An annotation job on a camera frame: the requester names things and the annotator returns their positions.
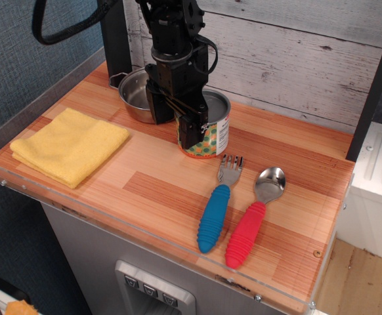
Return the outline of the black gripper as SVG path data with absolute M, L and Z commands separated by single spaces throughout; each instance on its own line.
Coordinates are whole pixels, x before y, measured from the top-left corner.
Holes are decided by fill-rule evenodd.
M 208 82 L 209 49 L 204 42 L 186 43 L 181 52 L 167 54 L 151 50 L 153 64 L 147 64 L 146 97 L 156 125 L 174 120 L 179 114 L 178 133 L 182 149 L 203 141 L 208 129 L 208 105 L 202 89 Z

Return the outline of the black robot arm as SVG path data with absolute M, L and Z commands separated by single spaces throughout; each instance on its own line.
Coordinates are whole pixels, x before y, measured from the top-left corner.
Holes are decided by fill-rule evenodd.
M 208 46 L 200 36 L 204 12 L 195 1 L 139 1 L 152 36 L 153 64 L 147 64 L 146 97 L 157 124 L 178 119 L 185 150 L 201 142 L 208 123 L 203 87 L 212 72 Z

